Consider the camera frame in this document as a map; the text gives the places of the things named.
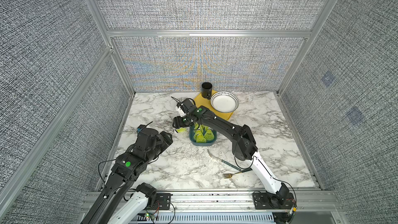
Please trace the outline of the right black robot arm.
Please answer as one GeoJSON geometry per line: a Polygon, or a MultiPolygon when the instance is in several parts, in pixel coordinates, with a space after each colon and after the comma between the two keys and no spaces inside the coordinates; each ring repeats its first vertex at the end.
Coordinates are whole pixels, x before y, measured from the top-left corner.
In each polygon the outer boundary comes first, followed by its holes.
{"type": "Polygon", "coordinates": [[[292,186],[278,179],[262,159],[253,133],[247,125],[233,124],[217,116],[205,106],[195,106],[189,99],[176,101],[179,116],[173,119],[173,128],[193,127],[195,124],[204,125],[225,136],[232,143],[232,154],[235,160],[249,161],[264,186],[270,205],[273,208],[297,207],[295,192],[290,192],[292,186]]]}

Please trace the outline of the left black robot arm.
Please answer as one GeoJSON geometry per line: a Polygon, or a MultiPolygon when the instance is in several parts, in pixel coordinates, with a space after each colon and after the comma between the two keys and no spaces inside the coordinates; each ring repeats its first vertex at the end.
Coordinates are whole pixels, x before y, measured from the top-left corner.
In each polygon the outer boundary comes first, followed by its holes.
{"type": "Polygon", "coordinates": [[[106,224],[120,201],[137,181],[147,165],[173,144],[172,134],[158,132],[141,124],[136,142],[115,159],[104,189],[92,205],[83,224],[106,224]]]}

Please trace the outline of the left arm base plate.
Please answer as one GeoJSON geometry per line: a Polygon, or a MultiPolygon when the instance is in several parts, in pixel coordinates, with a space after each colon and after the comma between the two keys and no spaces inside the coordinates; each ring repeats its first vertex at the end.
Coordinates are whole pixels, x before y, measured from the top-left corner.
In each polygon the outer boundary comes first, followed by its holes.
{"type": "Polygon", "coordinates": [[[147,210],[169,210],[171,207],[171,196],[172,194],[156,194],[154,202],[148,202],[147,210]]]}

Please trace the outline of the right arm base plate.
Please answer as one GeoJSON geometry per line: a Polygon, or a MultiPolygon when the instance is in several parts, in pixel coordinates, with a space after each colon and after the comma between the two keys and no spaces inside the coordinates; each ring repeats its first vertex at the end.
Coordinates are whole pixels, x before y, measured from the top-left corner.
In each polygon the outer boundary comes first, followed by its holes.
{"type": "Polygon", "coordinates": [[[296,201],[293,198],[293,194],[289,193],[288,198],[283,202],[280,203],[276,197],[267,193],[267,192],[260,192],[255,191],[252,194],[252,200],[257,210],[264,210],[264,209],[283,209],[288,210],[296,207],[296,201]]]}

